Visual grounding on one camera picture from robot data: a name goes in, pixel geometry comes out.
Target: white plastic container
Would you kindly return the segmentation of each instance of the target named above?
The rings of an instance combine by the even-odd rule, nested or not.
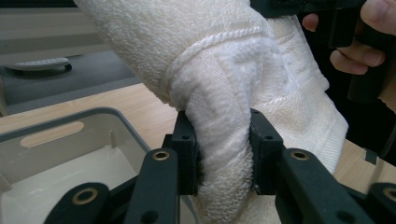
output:
[[[0,134],[0,223],[41,224],[75,186],[110,190],[136,176],[149,150],[124,116],[95,108]],[[183,197],[180,223],[197,223]]]

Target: white towel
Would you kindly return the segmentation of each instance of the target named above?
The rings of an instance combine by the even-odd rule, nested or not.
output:
[[[278,222],[273,198],[249,189],[251,106],[287,147],[334,170],[347,124],[296,18],[266,20],[247,0],[75,1],[150,90],[186,111],[204,156],[192,198],[202,222]]]

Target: screw hole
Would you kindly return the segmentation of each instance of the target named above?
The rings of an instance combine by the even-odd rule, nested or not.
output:
[[[346,211],[338,211],[337,218],[340,219],[344,223],[355,223],[356,222],[355,217]]]
[[[292,151],[291,156],[299,161],[307,161],[309,159],[309,156],[302,151]]]
[[[98,190],[94,188],[86,188],[77,192],[73,196],[73,204],[83,205],[92,202],[98,195]]]
[[[145,212],[142,217],[140,218],[140,221],[144,224],[150,224],[156,222],[158,219],[158,213],[155,211],[147,211]]]
[[[152,155],[152,158],[156,161],[164,161],[169,158],[169,152],[167,151],[159,151]]]

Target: black clamp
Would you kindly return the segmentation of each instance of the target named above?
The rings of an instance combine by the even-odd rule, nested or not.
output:
[[[251,188],[276,196],[282,223],[396,223],[396,185],[374,184],[368,195],[340,185],[314,154],[285,149],[276,129],[254,109],[249,141]],[[179,196],[199,193],[199,160],[195,133],[181,112],[174,134],[146,155],[137,177],[112,190],[100,183],[77,186],[45,223],[179,223]]]

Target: wooden table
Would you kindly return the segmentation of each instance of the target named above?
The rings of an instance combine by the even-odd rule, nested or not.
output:
[[[177,116],[174,108],[164,105],[143,84],[138,84],[0,118],[0,133],[97,106],[118,109],[150,148],[160,147],[163,137],[173,132]],[[356,145],[345,142],[341,160],[334,173],[339,182],[361,192],[366,192],[368,186],[374,182],[396,183],[395,167],[382,160],[378,160],[377,165],[373,165],[364,159],[364,152]]]

